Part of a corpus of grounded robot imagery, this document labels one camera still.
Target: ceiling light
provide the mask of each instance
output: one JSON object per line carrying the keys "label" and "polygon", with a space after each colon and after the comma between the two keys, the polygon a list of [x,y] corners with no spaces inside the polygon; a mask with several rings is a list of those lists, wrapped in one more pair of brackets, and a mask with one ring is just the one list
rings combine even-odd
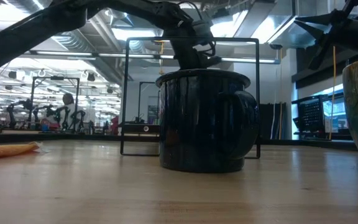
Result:
{"label": "ceiling light", "polygon": [[16,7],[8,4],[0,4],[0,22],[16,22],[28,16]]}
{"label": "ceiling light", "polygon": [[264,44],[269,40],[269,38],[271,38],[274,33],[274,20],[271,16],[268,16],[255,30],[251,38],[259,39],[259,43]]}
{"label": "ceiling light", "polygon": [[124,58],[125,54],[99,54],[100,57],[118,57]]}
{"label": "ceiling light", "polygon": [[92,53],[37,51],[39,55],[92,56]]}
{"label": "ceiling light", "polygon": [[47,90],[50,90],[50,91],[55,91],[55,92],[59,92],[59,91],[60,91],[60,89],[59,89],[59,88],[54,87],[54,86],[48,86],[48,87],[47,87]]}
{"label": "ceiling light", "polygon": [[161,59],[173,59],[173,55],[160,55]]}
{"label": "ceiling light", "polygon": [[237,30],[242,24],[242,21],[246,18],[248,10],[235,13],[232,16],[232,21],[219,22],[211,26],[211,32],[214,37],[234,37]]}
{"label": "ceiling light", "polygon": [[280,37],[284,33],[284,31],[286,31],[293,24],[293,21],[295,21],[296,18],[297,16],[294,16],[283,27],[281,27],[281,29],[279,29],[267,42],[272,43],[274,40]]}
{"label": "ceiling light", "polygon": [[95,57],[67,57],[68,60],[96,60]]}
{"label": "ceiling light", "polygon": [[119,40],[127,40],[130,37],[155,37],[155,32],[152,29],[111,29],[114,35]]}
{"label": "ceiling light", "polygon": [[[197,6],[197,8],[201,8],[201,3],[199,2],[194,2],[194,5]],[[179,5],[181,9],[194,9],[194,6],[192,4],[180,4]]]}
{"label": "ceiling light", "polygon": [[[255,58],[222,58],[222,62],[245,62],[256,63]],[[276,63],[276,60],[259,59],[260,63]]]}
{"label": "ceiling light", "polygon": [[32,0],[32,2],[38,6],[39,9],[45,9],[45,7],[38,1],[38,0]]}
{"label": "ceiling light", "polygon": [[130,58],[154,58],[154,55],[130,54]]}
{"label": "ceiling light", "polygon": [[[77,88],[77,86],[62,85],[62,88]],[[93,86],[80,86],[80,88],[93,88]]]}

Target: orange wire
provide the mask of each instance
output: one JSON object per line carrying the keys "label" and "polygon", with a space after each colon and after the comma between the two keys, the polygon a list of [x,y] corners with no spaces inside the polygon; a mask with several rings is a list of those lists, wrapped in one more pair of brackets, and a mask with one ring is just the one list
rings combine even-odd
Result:
{"label": "orange wire", "polygon": [[335,102],[335,85],[336,85],[336,48],[334,46],[333,49],[333,59],[334,59],[334,87],[333,87],[333,103],[331,105],[331,128],[329,129],[329,140],[332,140],[332,136],[333,136],[333,124],[334,124],[334,120],[333,120],[333,116],[334,116],[334,102]]}
{"label": "orange wire", "polygon": [[[280,49],[280,63],[283,60],[283,49]],[[278,136],[278,139],[281,140],[281,132],[282,132],[282,119],[283,119],[283,101],[282,101],[282,95],[283,95],[283,67],[280,64],[280,135]]]}
{"label": "orange wire", "polygon": [[[164,53],[164,42],[161,43],[161,51],[160,55]],[[162,70],[162,59],[160,59],[160,75],[164,74],[164,71]]]}

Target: red object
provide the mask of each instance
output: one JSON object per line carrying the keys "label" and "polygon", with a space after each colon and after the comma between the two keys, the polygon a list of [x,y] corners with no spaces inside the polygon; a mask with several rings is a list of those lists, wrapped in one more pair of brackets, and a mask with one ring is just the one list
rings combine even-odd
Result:
{"label": "red object", "polygon": [[110,130],[113,135],[118,135],[118,116],[111,120]]}

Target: cable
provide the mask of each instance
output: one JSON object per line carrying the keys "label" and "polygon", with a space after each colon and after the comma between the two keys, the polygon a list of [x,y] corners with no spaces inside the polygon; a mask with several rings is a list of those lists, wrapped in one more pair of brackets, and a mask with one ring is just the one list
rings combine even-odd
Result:
{"label": "cable", "polygon": [[[161,43],[161,51],[160,51],[160,55],[162,55],[164,53],[164,42]],[[163,75],[164,71],[162,70],[162,59],[160,59],[160,75]]]}
{"label": "cable", "polygon": [[189,2],[189,1],[183,1],[183,2],[179,2],[178,5],[181,5],[181,4],[184,4],[184,3],[187,3],[189,5],[192,5],[196,10],[197,10],[197,14],[198,16],[200,17],[201,20],[203,20],[203,16],[201,15],[201,12],[200,10],[197,8],[196,4],[192,3],[192,2]]}
{"label": "cable", "polygon": [[[283,49],[280,49],[280,63],[283,60]],[[281,140],[281,132],[282,132],[282,120],[283,120],[283,67],[280,64],[280,135],[278,137]]]}
{"label": "cable", "polygon": [[[274,80],[275,83],[277,82],[277,76],[278,76],[278,65],[276,67],[276,79]],[[277,102],[277,87],[274,89],[274,103],[273,103],[273,122],[272,122],[272,130],[270,132],[270,139],[273,139],[273,128],[274,128],[274,121],[275,121],[275,115],[276,115],[276,102]]]}
{"label": "cable", "polygon": [[334,124],[334,120],[333,120],[333,115],[334,115],[334,102],[335,102],[335,85],[336,85],[336,48],[334,46],[333,49],[333,59],[334,59],[334,87],[333,87],[333,103],[331,105],[331,128],[329,129],[329,140],[332,140],[332,136],[333,136],[333,124]]}
{"label": "cable", "polygon": [[208,49],[208,50],[200,50],[199,52],[201,52],[203,55],[207,55],[207,56],[210,56],[210,57],[213,57],[213,56],[215,56],[215,54],[216,54],[216,48],[215,48],[215,46],[216,46],[216,41],[214,41],[214,42],[209,42],[209,46],[211,47],[210,49]]}

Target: workbench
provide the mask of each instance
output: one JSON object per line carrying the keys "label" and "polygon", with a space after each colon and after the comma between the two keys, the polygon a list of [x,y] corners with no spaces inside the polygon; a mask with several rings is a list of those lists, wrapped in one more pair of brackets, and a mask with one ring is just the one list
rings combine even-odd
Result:
{"label": "workbench", "polygon": [[0,224],[358,223],[358,152],[262,146],[240,172],[193,174],[161,168],[158,157],[122,157],[114,141],[44,149],[0,159]]}

